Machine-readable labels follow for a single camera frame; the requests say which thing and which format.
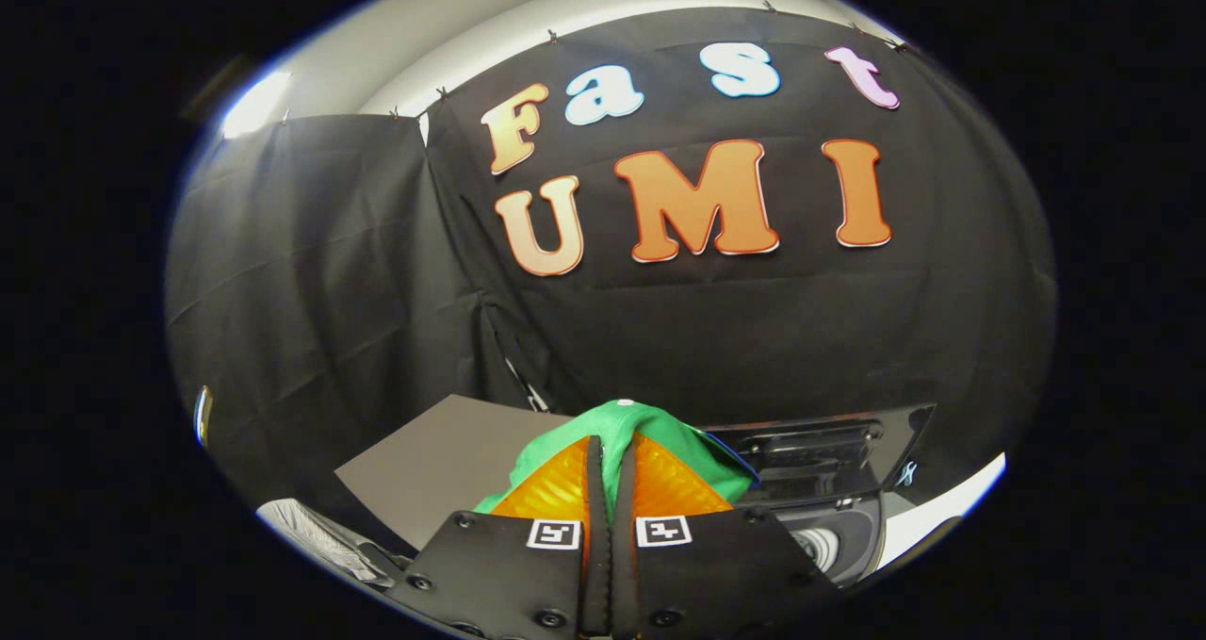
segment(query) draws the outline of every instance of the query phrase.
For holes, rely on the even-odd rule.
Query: white cloth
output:
[[[320,516],[297,499],[269,501],[259,506],[256,516],[298,548],[358,581],[379,586],[394,585],[392,579],[373,566],[357,550],[362,544],[373,544],[371,540]]]

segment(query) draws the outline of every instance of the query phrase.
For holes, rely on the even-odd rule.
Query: black fabric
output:
[[[728,98],[699,63],[709,43],[763,47],[781,77]],[[866,100],[824,52],[878,65],[901,105]],[[642,107],[576,128],[566,84],[624,65]],[[534,154],[491,176],[487,110],[540,82]],[[187,180],[165,296],[186,409],[215,399],[209,447],[258,506],[297,498],[358,512],[333,472],[449,394],[551,410],[630,397],[693,425],[937,404],[912,487],[925,501],[1017,440],[1050,358],[1055,282],[1034,187],[968,93],[914,51],[825,20],[739,8],[625,18],[515,55],[415,119],[336,116],[270,124],[210,147]],[[892,240],[843,248],[837,171],[822,142],[872,142]],[[633,262],[632,196],[614,164],[658,149],[697,181],[709,147],[753,139],[772,253]],[[578,176],[581,263],[538,278],[514,262],[493,207]],[[713,228],[710,240],[719,233]],[[671,229],[669,235],[678,239]],[[358,521],[345,521],[364,530]]]
[[[181,399],[248,503],[294,498],[396,551],[334,470],[449,394],[522,407],[452,257],[415,119],[316,117],[212,147],[169,246]]]
[[[713,89],[698,53],[724,41],[763,47],[779,90],[734,99]],[[871,104],[824,57],[839,46],[878,65],[898,108]],[[630,70],[642,107],[569,124],[566,84],[604,64]],[[537,104],[534,154],[493,176],[481,116],[535,82],[550,95]],[[505,318],[498,328],[515,344],[513,362],[554,411],[630,397],[714,425],[933,400],[915,481],[901,489],[924,501],[1011,446],[1037,404],[1055,312],[1037,196],[971,96],[911,51],[807,17],[668,11],[558,36],[427,113],[428,158],[466,275]],[[841,188],[820,146],[844,137],[882,154],[876,171],[892,240],[879,248],[835,240]],[[658,149],[693,182],[709,147],[730,139],[766,148],[762,190],[779,248],[725,257],[709,243],[698,257],[684,249],[672,262],[633,262],[638,233],[616,160]],[[556,248],[538,189],[564,175],[580,184],[585,251],[568,275],[539,278],[517,266],[494,202],[529,190],[538,243]]]

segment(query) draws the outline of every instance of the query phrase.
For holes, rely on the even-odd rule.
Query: letter m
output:
[[[630,154],[615,164],[615,175],[628,181],[637,210],[640,243],[632,249],[637,262],[668,262],[679,245],[667,235],[671,223],[693,254],[707,248],[716,215],[720,253],[767,253],[779,246],[779,235],[766,219],[759,162],[766,154],[756,141],[721,141],[708,149],[699,184],[691,184],[666,154],[651,151]]]

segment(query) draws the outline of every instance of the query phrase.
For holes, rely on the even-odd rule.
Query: folded fabric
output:
[[[564,425],[531,441],[515,462],[515,469],[510,474],[510,488],[482,499],[474,510],[492,512],[539,468],[558,454],[566,458],[562,452],[569,451],[569,447],[591,435],[597,435],[603,447],[602,476],[608,523],[611,522],[615,511],[620,464],[625,451],[630,444],[639,442],[642,439],[649,439],[663,447],[699,480],[707,482],[724,501],[736,501],[750,486],[757,483],[754,469],[712,435],[684,424],[663,409],[650,407],[633,400],[611,400],[580,413]]]
[[[304,506],[298,499],[276,499],[259,506],[256,516],[298,548],[323,559],[333,568],[364,583],[393,586],[396,581],[361,554],[359,546],[371,539],[330,521]]]

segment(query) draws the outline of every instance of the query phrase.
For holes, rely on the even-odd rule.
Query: green cloth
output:
[[[510,489],[482,499],[474,511],[491,512],[529,474],[535,472],[535,469],[546,464],[564,447],[587,435],[598,435],[603,444],[603,494],[607,498],[607,519],[610,524],[620,488],[620,464],[634,433],[666,447],[730,504],[757,480],[756,474],[722,444],[675,419],[663,409],[633,400],[611,400],[531,441],[515,462],[515,469],[510,474]]]

